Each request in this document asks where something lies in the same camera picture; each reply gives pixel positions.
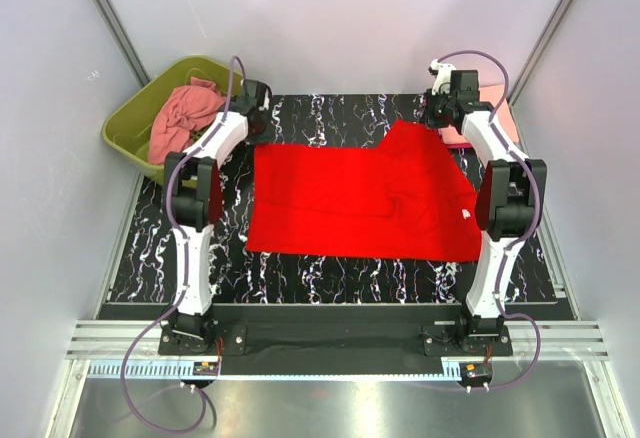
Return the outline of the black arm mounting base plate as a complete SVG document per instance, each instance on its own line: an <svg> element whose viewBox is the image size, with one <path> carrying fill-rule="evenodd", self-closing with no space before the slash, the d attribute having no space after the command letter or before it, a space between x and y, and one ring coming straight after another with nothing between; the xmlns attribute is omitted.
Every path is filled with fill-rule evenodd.
<svg viewBox="0 0 640 438"><path fill-rule="evenodd" d="M236 361L257 368L271 368L277 363L295 368L328 368L339 371L419 371L442 358L460 357L464 360L486 357L509 357L513 353L510 343L494 344L483 356L467 355L452 347L441 345L444 328L455 324L461 314L459 304L365 304L365 305L213 305L216 331L215 346L199 353L195 346L160 341L163 355L216 355L223 360ZM269 343L260 340L247 351L238 347L225 348L223 332L229 324L251 322L337 323L340 325L363 323L367 327L381 327L391 323L419 325L421 332L414 337L372 338L360 337L353 344L322 341L311 344Z"/></svg>

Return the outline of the red t shirt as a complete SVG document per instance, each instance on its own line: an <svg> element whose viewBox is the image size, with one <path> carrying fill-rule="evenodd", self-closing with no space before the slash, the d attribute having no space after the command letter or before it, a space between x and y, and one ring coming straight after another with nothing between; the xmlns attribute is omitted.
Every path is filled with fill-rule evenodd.
<svg viewBox="0 0 640 438"><path fill-rule="evenodd" d="M264 145L254 154L251 252L473 262L476 192L421 124L375 148Z"/></svg>

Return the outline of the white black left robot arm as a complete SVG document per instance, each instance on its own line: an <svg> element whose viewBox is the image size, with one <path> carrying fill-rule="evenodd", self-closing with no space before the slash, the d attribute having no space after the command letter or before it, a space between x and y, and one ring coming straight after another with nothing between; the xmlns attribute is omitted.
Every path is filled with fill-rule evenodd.
<svg viewBox="0 0 640 438"><path fill-rule="evenodd" d="M195 346L199 353L215 346L209 243L224 211L220 167L239 144L266 136L271 100L266 83L244 79L201 137L165 159L163 199L176 244L177 278L174 304L163 316L167 343Z"/></svg>

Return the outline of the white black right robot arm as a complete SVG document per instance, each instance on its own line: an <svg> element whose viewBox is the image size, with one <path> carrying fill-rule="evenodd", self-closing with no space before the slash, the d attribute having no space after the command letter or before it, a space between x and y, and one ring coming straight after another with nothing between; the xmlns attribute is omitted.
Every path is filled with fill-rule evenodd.
<svg viewBox="0 0 640 438"><path fill-rule="evenodd" d="M455 324L442 331L441 345L483 356L509 343L505 298L516 258L541 220L547 166L522 152L502 127L497 108L480 98L478 72L433 61L435 77L426 92L426 123L452 125L484 167L475 205L481 251L474 280Z"/></svg>

